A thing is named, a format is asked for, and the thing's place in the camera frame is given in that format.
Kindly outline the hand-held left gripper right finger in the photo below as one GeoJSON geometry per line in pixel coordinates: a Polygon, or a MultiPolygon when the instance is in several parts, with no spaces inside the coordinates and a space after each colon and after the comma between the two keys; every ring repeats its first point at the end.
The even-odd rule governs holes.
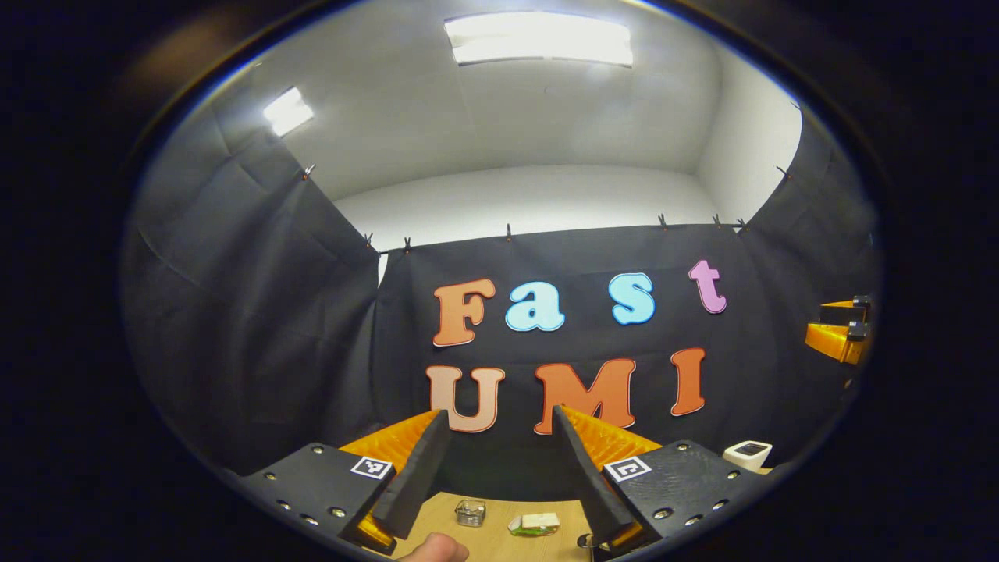
{"type": "Polygon", "coordinates": [[[609,551],[677,548],[770,490],[768,475],[690,440],[660,445],[565,406],[552,430],[592,544],[609,551]]]}

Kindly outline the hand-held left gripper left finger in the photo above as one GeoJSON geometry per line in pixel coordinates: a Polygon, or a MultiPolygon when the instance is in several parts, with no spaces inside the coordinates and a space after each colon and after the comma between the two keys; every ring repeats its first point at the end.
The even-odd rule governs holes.
{"type": "Polygon", "coordinates": [[[445,458],[447,412],[428,411],[336,447],[309,443],[238,488],[322,545],[390,555],[407,539],[445,458]]]}

